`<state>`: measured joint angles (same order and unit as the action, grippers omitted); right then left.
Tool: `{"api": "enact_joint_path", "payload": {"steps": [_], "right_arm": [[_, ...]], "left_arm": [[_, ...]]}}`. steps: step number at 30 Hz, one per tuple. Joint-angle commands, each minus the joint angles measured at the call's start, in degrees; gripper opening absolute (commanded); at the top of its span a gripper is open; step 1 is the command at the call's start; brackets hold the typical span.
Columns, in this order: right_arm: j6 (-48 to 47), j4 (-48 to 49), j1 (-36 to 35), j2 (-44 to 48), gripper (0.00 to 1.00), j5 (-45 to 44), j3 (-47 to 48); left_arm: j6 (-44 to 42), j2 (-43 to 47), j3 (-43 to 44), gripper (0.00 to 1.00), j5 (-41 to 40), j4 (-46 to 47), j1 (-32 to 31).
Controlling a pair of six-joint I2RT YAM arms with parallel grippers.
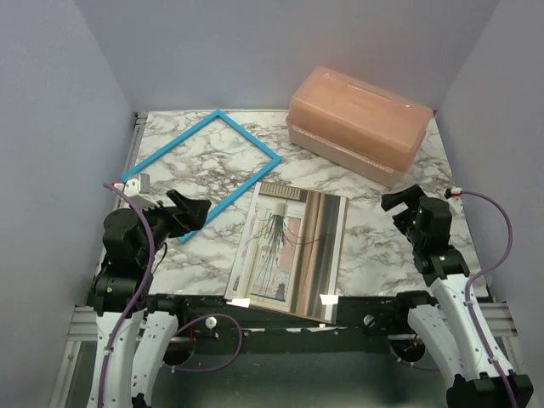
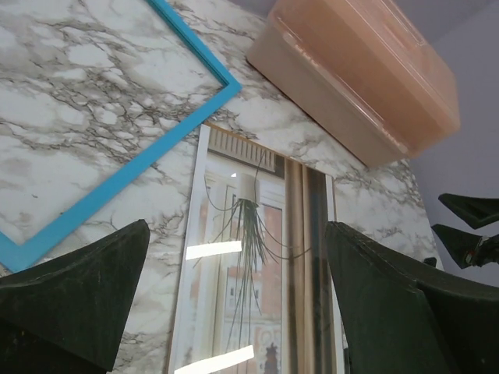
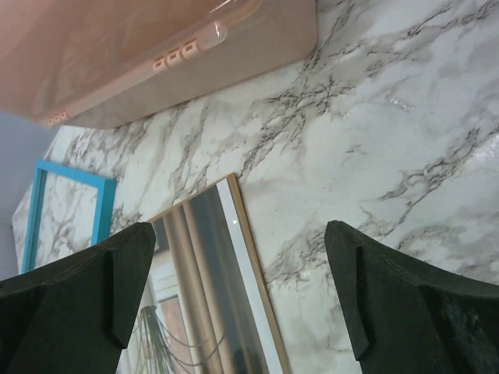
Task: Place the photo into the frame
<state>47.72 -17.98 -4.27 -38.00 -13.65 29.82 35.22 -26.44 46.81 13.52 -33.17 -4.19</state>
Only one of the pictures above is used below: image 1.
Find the orange translucent plastic box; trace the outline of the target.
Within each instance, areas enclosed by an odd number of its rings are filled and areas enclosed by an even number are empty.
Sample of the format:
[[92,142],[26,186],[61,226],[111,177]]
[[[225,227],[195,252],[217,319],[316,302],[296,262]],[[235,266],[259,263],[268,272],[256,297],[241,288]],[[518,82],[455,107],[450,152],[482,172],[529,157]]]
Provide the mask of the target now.
[[292,143],[386,187],[408,173],[433,111],[323,66],[292,96]]

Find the glossy plant photo board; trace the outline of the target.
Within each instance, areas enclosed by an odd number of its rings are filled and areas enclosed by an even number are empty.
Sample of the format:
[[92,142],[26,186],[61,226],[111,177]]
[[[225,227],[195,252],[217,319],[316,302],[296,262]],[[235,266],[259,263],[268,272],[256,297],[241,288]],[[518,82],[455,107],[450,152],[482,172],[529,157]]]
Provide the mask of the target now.
[[257,183],[225,299],[320,323],[336,319],[349,199]]

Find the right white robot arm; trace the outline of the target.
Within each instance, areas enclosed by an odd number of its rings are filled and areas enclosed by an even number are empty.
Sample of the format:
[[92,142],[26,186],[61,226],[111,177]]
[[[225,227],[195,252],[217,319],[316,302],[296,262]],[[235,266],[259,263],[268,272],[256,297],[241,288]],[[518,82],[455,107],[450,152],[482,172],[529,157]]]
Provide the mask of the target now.
[[397,230],[412,246],[413,261],[426,290],[402,292],[391,312],[393,327],[414,331],[445,380],[449,407],[526,407],[534,393],[526,374],[516,372],[501,351],[473,290],[462,254],[450,243],[452,212],[467,191],[452,187],[442,199],[411,187],[382,196]]

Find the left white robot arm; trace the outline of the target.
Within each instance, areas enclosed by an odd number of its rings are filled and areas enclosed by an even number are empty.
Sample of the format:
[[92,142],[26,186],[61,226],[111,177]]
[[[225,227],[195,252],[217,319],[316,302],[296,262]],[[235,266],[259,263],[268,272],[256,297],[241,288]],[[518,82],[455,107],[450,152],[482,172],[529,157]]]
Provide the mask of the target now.
[[201,230],[211,206],[169,190],[170,207],[143,203],[137,195],[126,208],[110,212],[104,222],[105,259],[93,284],[97,350],[90,407],[144,405],[144,394],[134,394],[131,379],[136,338],[145,315],[155,255],[165,240]]

